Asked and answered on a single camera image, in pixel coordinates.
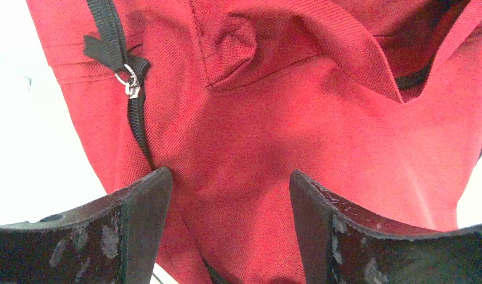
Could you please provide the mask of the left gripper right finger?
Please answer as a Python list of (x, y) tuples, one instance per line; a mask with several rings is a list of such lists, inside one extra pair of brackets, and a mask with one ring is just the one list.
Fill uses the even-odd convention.
[(482, 283), (482, 224), (438, 232), (398, 222), (299, 170), (290, 197), (307, 283)]

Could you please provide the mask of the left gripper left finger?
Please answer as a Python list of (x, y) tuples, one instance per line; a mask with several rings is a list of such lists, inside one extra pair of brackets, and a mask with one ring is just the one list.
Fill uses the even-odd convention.
[(0, 283), (150, 283), (172, 188), (161, 167), (39, 222), (0, 225)]

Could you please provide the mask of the red backpack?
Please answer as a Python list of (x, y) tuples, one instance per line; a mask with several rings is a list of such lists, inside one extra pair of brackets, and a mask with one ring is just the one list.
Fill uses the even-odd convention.
[(179, 283), (303, 283), (299, 169), (396, 221), (457, 227), (482, 149), (482, 1), (115, 1), (173, 174)]

